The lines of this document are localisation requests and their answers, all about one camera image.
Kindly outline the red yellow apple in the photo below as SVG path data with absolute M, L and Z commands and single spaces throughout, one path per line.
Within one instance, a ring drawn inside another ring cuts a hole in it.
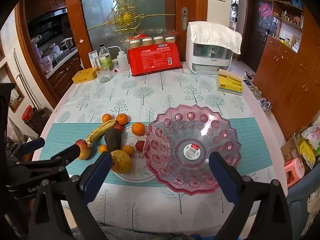
M 75 142 L 76 145 L 80 147 L 80 155 L 78 157 L 79 160 L 86 160 L 91 155 L 91 148 L 88 147 L 86 141 L 84 139 L 79 139 Z

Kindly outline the spotted yellow banana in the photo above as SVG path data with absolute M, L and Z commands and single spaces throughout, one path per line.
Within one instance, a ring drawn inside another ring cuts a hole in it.
M 101 124 L 99 127 L 97 127 L 95 130 L 93 130 L 87 138 L 85 139 L 85 142 L 88 147 L 91 147 L 93 142 L 95 142 L 99 137 L 101 137 L 106 131 L 111 129 L 116 125 L 115 119 L 110 119 L 106 121 L 105 123 Z

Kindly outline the yellow spotted pear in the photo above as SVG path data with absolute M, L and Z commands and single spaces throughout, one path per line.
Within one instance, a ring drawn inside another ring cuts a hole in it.
M 131 157 L 122 150 L 111 152 L 112 155 L 112 171 L 118 174 L 129 173 L 132 169 Z

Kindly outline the dark avocado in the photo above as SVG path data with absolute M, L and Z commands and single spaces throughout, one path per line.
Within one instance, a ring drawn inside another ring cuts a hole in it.
M 119 150 L 121 148 L 121 132 L 112 127 L 105 132 L 105 142 L 109 152 Z

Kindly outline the small tangerine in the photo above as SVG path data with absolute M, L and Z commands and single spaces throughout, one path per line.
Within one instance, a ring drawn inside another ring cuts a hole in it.
M 100 145 L 99 146 L 99 152 L 102 154 L 104 152 L 108 152 L 108 148 L 106 145 Z
M 133 156 L 135 153 L 135 148 L 131 145 L 123 146 L 122 150 L 126 152 L 129 156 Z

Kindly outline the small red plum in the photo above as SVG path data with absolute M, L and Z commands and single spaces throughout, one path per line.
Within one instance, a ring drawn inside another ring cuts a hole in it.
M 137 151 L 142 152 L 143 151 L 143 147 L 144 147 L 145 141 L 144 140 L 139 140 L 136 142 L 135 144 L 135 148 Z

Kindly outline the large orange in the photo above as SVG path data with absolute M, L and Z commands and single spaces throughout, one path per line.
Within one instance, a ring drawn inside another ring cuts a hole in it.
M 132 125 L 131 131 L 136 136 L 143 136 L 145 134 L 145 126 L 141 122 L 136 122 Z

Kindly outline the small red fruit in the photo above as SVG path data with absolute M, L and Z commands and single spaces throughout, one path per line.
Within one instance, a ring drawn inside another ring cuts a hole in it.
M 120 131 L 121 133 L 124 131 L 124 126 L 121 124 L 115 124 L 114 128 Z

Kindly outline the blue chair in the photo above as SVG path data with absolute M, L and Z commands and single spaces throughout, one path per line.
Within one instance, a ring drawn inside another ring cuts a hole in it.
M 286 198 L 292 225 L 292 239 L 300 239 L 306 226 L 309 213 L 307 200 L 319 187 L 319 163 L 295 185 L 288 189 Z

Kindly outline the tree pattern tablecloth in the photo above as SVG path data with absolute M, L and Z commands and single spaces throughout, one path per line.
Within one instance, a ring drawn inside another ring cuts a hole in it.
M 279 153 L 263 112 L 252 113 L 242 96 L 216 90 L 215 77 L 170 70 L 147 76 L 117 74 L 111 81 L 75 85 L 39 152 L 47 160 L 85 139 L 109 113 L 144 124 L 146 152 L 135 149 L 132 169 L 110 172 L 88 207 L 103 224 L 134 231 L 203 233 L 220 227 L 228 202 L 209 167 L 217 150 L 242 175 L 269 183 L 279 177 L 271 156 Z

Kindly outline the pink plastic stool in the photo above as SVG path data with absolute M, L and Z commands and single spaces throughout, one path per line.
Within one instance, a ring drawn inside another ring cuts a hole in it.
M 295 185 L 304 177 L 305 168 L 303 161 L 299 157 L 288 161 L 284 164 L 284 167 L 288 188 Z

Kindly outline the cardboard box with bags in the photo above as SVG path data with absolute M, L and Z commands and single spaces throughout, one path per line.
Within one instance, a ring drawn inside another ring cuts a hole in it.
M 319 123 L 294 133 L 280 150 L 285 163 L 300 158 L 313 169 L 319 156 Z

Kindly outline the yellow flat box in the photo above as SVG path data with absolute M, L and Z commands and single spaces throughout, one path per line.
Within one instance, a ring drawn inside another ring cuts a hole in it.
M 96 68 L 87 68 L 78 71 L 72 78 L 74 84 L 95 80 L 97 77 Z

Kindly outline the clear glass cup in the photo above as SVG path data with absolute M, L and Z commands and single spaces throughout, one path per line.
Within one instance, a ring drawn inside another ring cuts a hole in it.
M 100 83 L 107 83 L 112 79 L 112 73 L 110 72 L 110 69 L 108 67 L 97 67 L 95 72 Z

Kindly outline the green label bottle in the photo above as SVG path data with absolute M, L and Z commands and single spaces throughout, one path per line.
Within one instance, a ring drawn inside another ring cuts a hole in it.
M 105 45 L 102 43 L 99 45 L 100 50 L 99 50 L 99 59 L 100 59 L 100 64 L 103 69 L 108 69 L 110 70 L 112 68 L 112 58 L 110 51 L 105 47 Z

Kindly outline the small white carton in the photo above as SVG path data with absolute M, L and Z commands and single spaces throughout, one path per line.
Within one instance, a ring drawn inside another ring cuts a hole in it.
M 97 50 L 90 52 L 88 54 L 88 57 L 89 57 L 92 68 L 100 67 L 100 58 L 99 58 Z

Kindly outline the pink plastic fruit bowl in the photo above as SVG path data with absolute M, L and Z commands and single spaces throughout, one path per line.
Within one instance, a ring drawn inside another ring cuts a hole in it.
M 190 196 L 218 189 L 209 168 L 212 152 L 220 153 L 233 167 L 241 160 L 236 129 L 208 107 L 169 108 L 149 123 L 144 138 L 146 166 L 157 181 Z

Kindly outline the white squeeze bottle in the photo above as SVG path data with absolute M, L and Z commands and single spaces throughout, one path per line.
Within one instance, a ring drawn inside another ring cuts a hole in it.
M 110 46 L 108 47 L 108 50 L 110 51 L 112 56 L 113 70 L 115 72 L 125 72 L 130 69 L 127 54 L 125 53 L 125 51 L 123 51 L 119 46 Z M 116 52 L 118 53 L 116 57 L 117 63 L 115 63 L 114 61 Z

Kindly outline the red snack package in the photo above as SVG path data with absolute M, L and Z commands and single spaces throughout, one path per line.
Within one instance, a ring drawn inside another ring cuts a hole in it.
M 127 52 L 132 76 L 182 68 L 175 42 L 141 46 Z

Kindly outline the yellow tissue pack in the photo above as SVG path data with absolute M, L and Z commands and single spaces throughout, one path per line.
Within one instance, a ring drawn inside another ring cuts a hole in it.
M 244 90 L 242 77 L 223 69 L 217 73 L 216 85 L 217 90 L 235 95 L 242 95 Z

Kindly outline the brown wooden cabinet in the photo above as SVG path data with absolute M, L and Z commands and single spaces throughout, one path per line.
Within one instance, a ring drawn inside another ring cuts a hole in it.
M 319 25 L 299 0 L 273 0 L 272 15 L 301 35 L 287 44 L 268 35 L 254 83 L 270 101 L 286 140 L 319 114 Z

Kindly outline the jar pack behind package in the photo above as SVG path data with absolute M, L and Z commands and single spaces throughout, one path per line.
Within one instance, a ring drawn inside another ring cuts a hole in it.
M 133 49 L 154 44 L 164 44 L 176 42 L 177 32 L 166 33 L 156 36 L 148 36 L 146 34 L 138 34 L 123 41 L 127 49 Z

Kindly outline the gold door ornament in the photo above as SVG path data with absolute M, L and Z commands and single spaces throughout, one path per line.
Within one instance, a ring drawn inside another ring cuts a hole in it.
M 87 28 L 92 30 L 95 28 L 108 26 L 115 33 L 133 35 L 141 25 L 141 20 L 147 17 L 175 16 L 175 14 L 144 14 L 130 0 L 113 0 L 114 6 L 107 17 L 107 21 Z

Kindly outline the white countertop appliance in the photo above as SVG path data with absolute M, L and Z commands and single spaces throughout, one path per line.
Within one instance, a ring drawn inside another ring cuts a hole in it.
M 185 61 L 194 74 L 216 75 L 220 69 L 228 70 L 233 52 L 220 46 L 193 43 L 187 35 Z

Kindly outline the white cloth cover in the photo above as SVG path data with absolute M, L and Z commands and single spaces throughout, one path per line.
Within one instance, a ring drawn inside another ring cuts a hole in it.
M 220 46 L 238 55 L 241 54 L 242 35 L 219 23 L 189 22 L 187 35 L 193 43 Z

